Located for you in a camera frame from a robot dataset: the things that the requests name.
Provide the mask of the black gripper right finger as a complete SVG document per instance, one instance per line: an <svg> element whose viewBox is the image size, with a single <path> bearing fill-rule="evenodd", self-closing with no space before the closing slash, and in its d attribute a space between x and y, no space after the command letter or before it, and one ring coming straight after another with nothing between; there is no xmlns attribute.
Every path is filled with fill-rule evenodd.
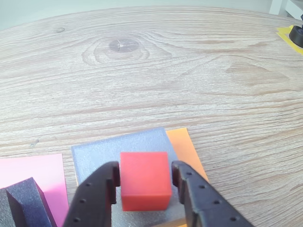
<svg viewBox="0 0 303 227"><path fill-rule="evenodd" d="M188 227L253 226L190 165L173 161L171 169L172 182L178 188Z"/></svg>

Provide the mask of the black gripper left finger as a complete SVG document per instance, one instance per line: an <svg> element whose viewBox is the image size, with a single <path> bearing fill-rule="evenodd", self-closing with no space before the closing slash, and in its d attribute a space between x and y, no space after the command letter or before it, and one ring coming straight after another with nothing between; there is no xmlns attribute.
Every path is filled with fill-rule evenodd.
<svg viewBox="0 0 303 227"><path fill-rule="evenodd" d="M116 187L120 186L119 163L100 166L77 188L65 227L110 227L111 206L116 204Z"/></svg>

